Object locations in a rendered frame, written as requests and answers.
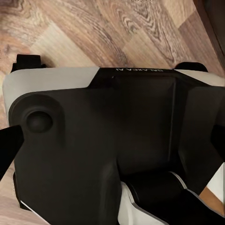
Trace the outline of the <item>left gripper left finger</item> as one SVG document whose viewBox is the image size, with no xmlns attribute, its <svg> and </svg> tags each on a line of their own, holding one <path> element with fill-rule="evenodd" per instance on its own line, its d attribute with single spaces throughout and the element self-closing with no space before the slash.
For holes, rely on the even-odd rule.
<svg viewBox="0 0 225 225">
<path fill-rule="evenodd" d="M 24 143 L 20 125 L 0 130 L 0 181 Z"/>
</svg>

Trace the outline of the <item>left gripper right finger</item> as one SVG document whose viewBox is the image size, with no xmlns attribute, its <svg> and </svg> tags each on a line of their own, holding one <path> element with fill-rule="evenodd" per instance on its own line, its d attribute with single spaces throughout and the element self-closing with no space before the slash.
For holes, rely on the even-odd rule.
<svg viewBox="0 0 225 225">
<path fill-rule="evenodd" d="M 214 125 L 210 141 L 225 162 L 225 127 L 220 125 Z"/>
</svg>

